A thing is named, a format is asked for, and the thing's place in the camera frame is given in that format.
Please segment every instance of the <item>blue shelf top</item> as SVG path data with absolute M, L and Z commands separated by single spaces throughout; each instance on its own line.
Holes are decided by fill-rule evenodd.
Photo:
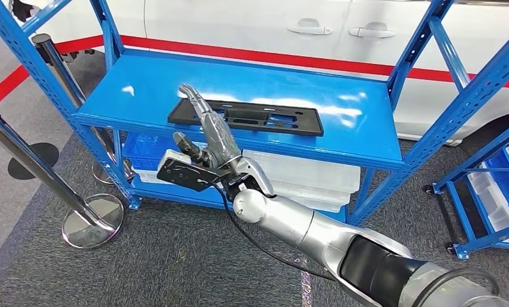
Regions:
M 168 123 L 181 83 L 208 100 L 318 109 L 324 136 L 233 129 L 241 148 L 386 169 L 403 165 L 386 84 L 367 79 L 127 50 L 76 117 L 120 130 L 179 130 L 204 141 L 200 126 Z

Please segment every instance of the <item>white car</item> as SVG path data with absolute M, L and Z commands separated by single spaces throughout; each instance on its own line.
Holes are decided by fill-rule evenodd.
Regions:
M 51 2 L 4 1 L 9 1 L 6 4 L 20 22 Z M 200 53 L 207 46 L 258 51 L 249 54 L 270 65 L 281 65 L 283 57 L 275 54 L 286 54 L 290 55 L 284 57 L 287 63 L 297 60 L 301 69 L 371 79 L 387 77 L 429 4 L 422 0 L 108 0 L 122 35 L 165 40 L 165 45 L 204 45 L 197 46 Z M 443 25 L 466 70 L 476 74 L 509 39 L 509 0 L 457 1 Z M 37 32 L 50 34 L 55 42 L 102 34 L 87 0 L 73 0 Z M 193 48 L 181 50 L 185 45 L 174 48 L 193 52 Z M 229 57 L 226 50 L 218 55 Z M 394 113 L 396 129 L 405 139 L 422 136 L 457 94 L 434 40 L 415 68 Z M 449 144 L 459 144 L 508 114 L 509 84 Z

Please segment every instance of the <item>chrome pole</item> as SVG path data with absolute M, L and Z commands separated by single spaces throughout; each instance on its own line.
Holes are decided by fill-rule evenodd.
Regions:
M 0 144 L 64 201 L 71 211 L 63 221 L 63 238 L 77 248 L 94 248 L 111 240 L 123 224 L 121 201 L 110 194 L 81 198 L 1 117 Z
M 51 72 L 55 75 L 59 83 L 61 83 L 74 106 L 81 107 L 87 98 L 78 83 L 75 81 L 68 65 L 63 61 L 63 58 L 57 51 L 57 48 L 55 48 L 55 44 L 51 40 L 51 36 L 48 34 L 37 34 L 32 37 L 32 41 L 43 59 L 50 64 Z M 102 146 L 109 158 L 113 162 L 116 162 L 113 139 L 107 131 L 103 128 L 96 127 L 91 127 L 91 131 L 102 143 Z M 127 180 L 131 180 L 134 177 L 134 172 L 132 171 L 130 162 L 126 159 L 123 160 L 123 168 L 125 170 L 125 177 Z M 113 185 L 113 181 L 111 181 L 107 173 L 102 169 L 97 161 L 93 161 L 91 169 L 96 180 L 103 184 Z

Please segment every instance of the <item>car door handle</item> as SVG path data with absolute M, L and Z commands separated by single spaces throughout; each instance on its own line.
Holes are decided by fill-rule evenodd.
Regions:
M 373 30 L 362 27 L 356 27 L 349 29 L 348 33 L 352 36 L 358 37 L 377 37 L 377 38 L 388 38 L 395 36 L 396 33 L 390 30 Z
M 295 33 L 304 33 L 312 35 L 328 35 L 332 34 L 332 28 L 330 27 L 302 27 L 302 26 L 288 26 L 287 30 Z

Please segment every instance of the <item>red stripe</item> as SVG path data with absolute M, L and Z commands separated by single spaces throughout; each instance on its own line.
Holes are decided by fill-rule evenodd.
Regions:
M 244 61 L 256 61 L 264 63 L 273 63 L 280 65 L 292 65 L 297 67 L 310 67 L 328 70 L 337 70 L 342 72 L 355 72 L 361 74 L 389 75 L 393 66 L 353 61 L 342 61 L 338 59 L 322 59 L 309 56 L 293 56 L 290 54 L 279 54 L 263 51 L 251 51 L 244 49 L 235 49 L 228 47 L 216 47 L 209 45 L 199 45 L 196 43 L 181 43 L 168 40 L 156 40 L 153 38 L 142 38 L 135 36 L 121 35 L 125 45 L 143 48 L 152 48 L 165 51 L 197 54 L 202 56 L 216 56 L 219 58 L 240 59 Z M 95 47 L 100 47 L 104 43 L 102 35 L 71 40 L 57 43 L 57 50 L 60 53 L 80 51 Z M 28 76 L 23 67 L 18 67 L 6 79 L 0 83 L 0 101 L 14 88 L 16 88 Z M 408 78 L 452 82 L 449 72 L 444 70 L 431 70 L 422 68 L 413 68 Z
M 29 73 L 23 66 L 17 67 L 6 79 L 0 82 L 0 101 L 21 84 Z
M 180 43 L 126 35 L 121 35 L 121 39 L 125 45 L 134 47 L 145 47 L 165 51 L 199 54 L 203 56 L 217 56 L 220 58 L 242 59 L 246 61 L 266 62 L 298 67 L 321 68 L 342 72 L 356 72 L 372 75 L 390 75 L 392 69 L 394 68 L 394 66 L 383 64 L 342 61 L 338 59 L 312 58 L 309 56 L 293 56 L 290 54 L 198 45 L 195 43 Z M 473 78 L 475 74 L 469 74 L 469 76 L 470 78 Z M 453 82 L 450 73 L 444 70 L 413 68 L 407 77 L 411 79 L 429 81 Z
M 102 35 L 80 38 L 78 40 L 69 40 L 67 42 L 56 43 L 55 46 L 60 53 L 68 53 L 85 49 L 92 49 L 104 45 Z

